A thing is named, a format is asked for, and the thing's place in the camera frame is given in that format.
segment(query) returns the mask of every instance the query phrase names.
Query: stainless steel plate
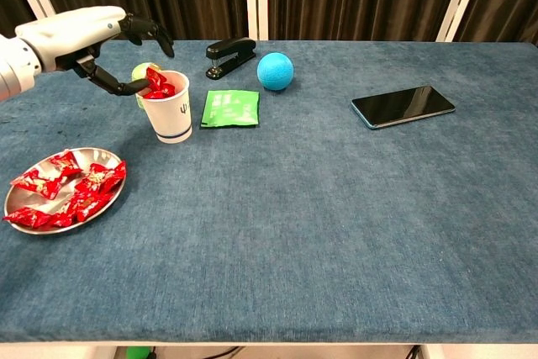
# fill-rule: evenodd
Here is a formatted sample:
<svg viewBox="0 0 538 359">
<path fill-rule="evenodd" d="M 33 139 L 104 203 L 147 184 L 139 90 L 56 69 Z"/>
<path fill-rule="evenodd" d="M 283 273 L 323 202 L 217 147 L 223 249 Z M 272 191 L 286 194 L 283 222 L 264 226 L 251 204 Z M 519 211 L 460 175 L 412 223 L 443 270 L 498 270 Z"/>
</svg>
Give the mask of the stainless steel plate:
<svg viewBox="0 0 538 359">
<path fill-rule="evenodd" d="M 119 157 L 117 157 L 114 153 L 104 149 L 97 149 L 95 147 L 81 147 L 78 149 L 71 149 L 71 151 L 75 155 L 79 167 L 82 169 L 81 176 L 74 178 L 64 184 L 64 186 L 58 193 L 58 196 L 53 201 L 42 197 L 38 193 L 32 193 L 18 187 L 11 187 L 9 189 L 8 195 L 6 196 L 6 202 L 3 205 L 4 213 L 8 215 L 17 209 L 20 209 L 24 206 L 28 206 L 34 209 L 38 209 L 47 214 L 53 214 L 73 195 L 73 193 L 75 192 L 75 186 L 82 180 L 82 177 L 84 177 L 84 175 L 90 172 L 90 165 L 92 163 L 99 163 L 107 168 L 115 168 L 121 162 Z M 39 163 L 31 166 L 29 169 L 38 168 L 45 175 L 48 174 L 50 177 L 54 177 L 55 175 L 57 175 L 57 170 L 52 164 L 47 161 L 52 156 L 46 157 Z M 72 226 L 54 228 L 51 230 L 40 230 L 39 228 L 31 229 L 30 227 L 22 226 L 20 224 L 15 224 L 12 222 L 9 223 L 15 229 L 29 235 L 53 235 L 71 229 L 75 229 L 76 227 L 82 226 L 90 220 L 97 218 L 102 212 L 107 210 L 108 207 L 112 205 L 112 203 L 116 200 L 122 189 L 124 189 L 124 184 L 125 180 L 123 180 L 121 184 L 119 184 L 119 186 L 115 188 L 113 198 L 101 210 L 96 212 L 93 216 L 87 218 L 85 221 L 75 223 Z"/>
</svg>

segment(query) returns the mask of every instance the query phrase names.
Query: smartphone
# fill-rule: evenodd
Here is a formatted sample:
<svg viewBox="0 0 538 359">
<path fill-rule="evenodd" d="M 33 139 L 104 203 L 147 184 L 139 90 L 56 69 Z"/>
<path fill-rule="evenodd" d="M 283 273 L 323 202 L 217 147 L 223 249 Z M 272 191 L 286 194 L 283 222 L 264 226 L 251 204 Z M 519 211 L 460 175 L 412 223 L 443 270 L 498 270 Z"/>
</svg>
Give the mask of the smartphone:
<svg viewBox="0 0 538 359">
<path fill-rule="evenodd" d="M 355 98 L 351 105 L 370 129 L 451 113 L 456 109 L 432 86 Z"/>
</svg>

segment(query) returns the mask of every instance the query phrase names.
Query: white robotic arm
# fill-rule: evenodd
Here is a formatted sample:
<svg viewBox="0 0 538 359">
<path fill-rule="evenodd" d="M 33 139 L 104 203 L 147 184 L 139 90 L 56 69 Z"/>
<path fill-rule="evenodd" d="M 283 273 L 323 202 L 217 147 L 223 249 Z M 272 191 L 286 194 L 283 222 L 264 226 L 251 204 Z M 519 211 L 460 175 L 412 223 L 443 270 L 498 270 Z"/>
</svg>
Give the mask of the white robotic arm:
<svg viewBox="0 0 538 359">
<path fill-rule="evenodd" d="M 174 56 L 173 41 L 158 23 L 137 18 L 115 6 L 79 8 L 22 24 L 15 38 L 0 35 L 0 101 L 34 86 L 34 77 L 46 71 L 74 69 L 80 77 L 116 95 L 131 95 L 148 86 L 145 79 L 120 83 L 95 64 L 101 44 L 125 34 L 141 45 L 141 34 L 155 38 L 163 52 Z"/>
</svg>

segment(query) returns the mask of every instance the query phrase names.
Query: black stapler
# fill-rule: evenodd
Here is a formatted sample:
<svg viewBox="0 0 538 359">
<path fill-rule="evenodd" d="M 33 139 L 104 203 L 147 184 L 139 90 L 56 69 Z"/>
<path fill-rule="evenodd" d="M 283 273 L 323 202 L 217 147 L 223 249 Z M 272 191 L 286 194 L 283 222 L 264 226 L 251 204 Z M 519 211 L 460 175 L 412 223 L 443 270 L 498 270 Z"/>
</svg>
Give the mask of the black stapler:
<svg viewBox="0 0 538 359">
<path fill-rule="evenodd" d="M 233 71 L 237 66 L 244 64 L 249 59 L 253 58 L 256 48 L 256 42 L 250 38 L 232 38 L 208 46 L 205 55 L 213 62 L 205 76 L 213 80 L 219 80 L 227 73 Z M 237 53 L 233 58 L 229 58 L 226 62 L 220 65 L 220 58 Z"/>
</svg>

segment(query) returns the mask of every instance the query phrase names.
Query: green packet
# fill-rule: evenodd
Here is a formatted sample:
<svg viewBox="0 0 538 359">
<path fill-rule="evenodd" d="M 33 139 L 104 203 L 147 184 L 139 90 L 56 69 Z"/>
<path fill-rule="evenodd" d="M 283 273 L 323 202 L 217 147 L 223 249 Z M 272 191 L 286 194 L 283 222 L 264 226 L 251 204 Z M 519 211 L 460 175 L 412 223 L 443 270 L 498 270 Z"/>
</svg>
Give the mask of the green packet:
<svg viewBox="0 0 538 359">
<path fill-rule="evenodd" d="M 205 99 L 202 128 L 258 125 L 259 92 L 209 90 Z"/>
</svg>

